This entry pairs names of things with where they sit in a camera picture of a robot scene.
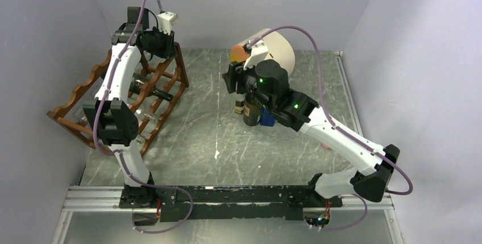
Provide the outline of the blue bottle with silver cap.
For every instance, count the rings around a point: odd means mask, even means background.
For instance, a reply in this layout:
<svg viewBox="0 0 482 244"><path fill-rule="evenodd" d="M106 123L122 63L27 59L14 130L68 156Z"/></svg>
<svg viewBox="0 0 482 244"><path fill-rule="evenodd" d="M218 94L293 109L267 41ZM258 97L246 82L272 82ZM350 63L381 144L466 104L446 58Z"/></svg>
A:
<svg viewBox="0 0 482 244"><path fill-rule="evenodd" d="M261 109L259 124L266 127L273 127L276 124L276 119L266 108Z"/></svg>

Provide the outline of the clear bottle with black cap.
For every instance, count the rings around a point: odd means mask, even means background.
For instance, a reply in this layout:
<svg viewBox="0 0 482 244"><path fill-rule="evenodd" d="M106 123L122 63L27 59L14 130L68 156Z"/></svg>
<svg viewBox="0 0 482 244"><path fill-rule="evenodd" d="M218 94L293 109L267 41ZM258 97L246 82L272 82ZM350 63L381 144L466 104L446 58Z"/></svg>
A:
<svg viewBox="0 0 482 244"><path fill-rule="evenodd" d="M235 100L234 112L237 114L243 114L244 112L244 101Z"/></svg>

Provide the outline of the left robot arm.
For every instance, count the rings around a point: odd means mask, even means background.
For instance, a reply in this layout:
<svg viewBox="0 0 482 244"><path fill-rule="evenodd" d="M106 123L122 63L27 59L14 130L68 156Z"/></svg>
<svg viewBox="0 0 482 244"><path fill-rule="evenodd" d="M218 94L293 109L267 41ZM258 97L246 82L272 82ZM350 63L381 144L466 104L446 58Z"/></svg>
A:
<svg viewBox="0 0 482 244"><path fill-rule="evenodd" d="M156 26L148 28L149 9L129 7L127 22L114 32L109 67L94 99L82 106L92 128L94 144L103 154L117 158L124 173L124 198L142 207L155 204L157 191L152 174L137 145L138 119L127 105L132 78L145 52L162 59L174 56L173 25L178 15L161 10Z"/></svg>

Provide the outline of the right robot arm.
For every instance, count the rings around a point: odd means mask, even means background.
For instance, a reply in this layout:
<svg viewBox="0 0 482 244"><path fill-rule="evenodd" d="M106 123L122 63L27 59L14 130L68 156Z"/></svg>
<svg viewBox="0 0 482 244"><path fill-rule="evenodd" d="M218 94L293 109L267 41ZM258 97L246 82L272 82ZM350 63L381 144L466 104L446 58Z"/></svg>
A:
<svg viewBox="0 0 482 244"><path fill-rule="evenodd" d="M382 200L393 174L392 164L400 154L396 146L370 142L327 115L316 100L290 88L287 71L272 59L249 69L232 62L222 78L228 93L250 96L279 124L328 145L352 164L352 169L315 178L306 195L312 206L350 194L371 202Z"/></svg>

